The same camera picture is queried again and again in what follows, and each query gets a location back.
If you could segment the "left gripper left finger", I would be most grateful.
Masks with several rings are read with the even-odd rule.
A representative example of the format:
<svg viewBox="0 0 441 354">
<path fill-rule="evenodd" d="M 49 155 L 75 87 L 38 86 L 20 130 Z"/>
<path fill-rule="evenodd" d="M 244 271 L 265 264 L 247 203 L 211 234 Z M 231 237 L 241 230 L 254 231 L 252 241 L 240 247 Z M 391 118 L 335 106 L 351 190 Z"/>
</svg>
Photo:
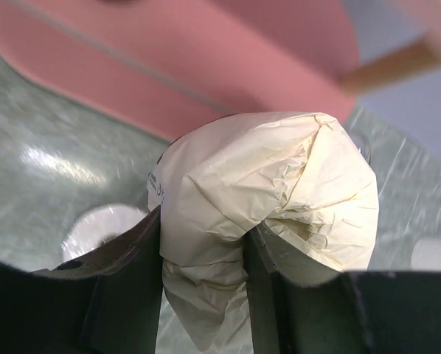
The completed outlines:
<svg viewBox="0 0 441 354">
<path fill-rule="evenodd" d="M 57 268 L 0 262 L 0 353 L 154 353 L 160 211 Z"/>
</svg>

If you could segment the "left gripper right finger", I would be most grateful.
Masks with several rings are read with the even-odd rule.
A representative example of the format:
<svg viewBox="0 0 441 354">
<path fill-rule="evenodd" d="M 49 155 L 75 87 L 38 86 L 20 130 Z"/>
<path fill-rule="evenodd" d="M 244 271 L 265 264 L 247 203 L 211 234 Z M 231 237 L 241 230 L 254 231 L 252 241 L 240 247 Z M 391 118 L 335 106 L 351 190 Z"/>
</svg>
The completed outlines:
<svg viewBox="0 0 441 354">
<path fill-rule="evenodd" d="M 441 353 L 441 271 L 340 273 L 265 225 L 243 254 L 256 353 Z"/>
</svg>

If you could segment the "black label roll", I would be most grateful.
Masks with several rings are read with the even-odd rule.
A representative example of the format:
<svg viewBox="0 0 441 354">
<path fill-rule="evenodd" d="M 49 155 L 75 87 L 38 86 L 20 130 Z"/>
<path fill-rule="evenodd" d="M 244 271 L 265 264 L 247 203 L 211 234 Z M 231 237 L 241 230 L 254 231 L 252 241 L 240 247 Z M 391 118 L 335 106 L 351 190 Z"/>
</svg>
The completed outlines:
<svg viewBox="0 0 441 354">
<path fill-rule="evenodd" d="M 126 204 L 107 204 L 80 216 L 61 244 L 63 262 L 73 260 L 132 229 L 147 212 Z"/>
</svg>

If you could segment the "beige paper roll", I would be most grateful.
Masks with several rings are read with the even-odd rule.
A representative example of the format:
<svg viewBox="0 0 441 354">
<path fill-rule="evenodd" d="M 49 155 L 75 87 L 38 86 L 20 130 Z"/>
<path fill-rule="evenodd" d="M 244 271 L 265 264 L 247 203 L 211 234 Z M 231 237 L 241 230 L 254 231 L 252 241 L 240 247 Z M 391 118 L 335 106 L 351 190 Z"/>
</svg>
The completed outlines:
<svg viewBox="0 0 441 354">
<path fill-rule="evenodd" d="M 161 211 L 167 300 L 201 352 L 251 335 L 243 236 L 261 223 L 339 272 L 368 267 L 378 227 L 375 173 L 323 113 L 237 114 L 174 141 L 147 178 Z"/>
</svg>

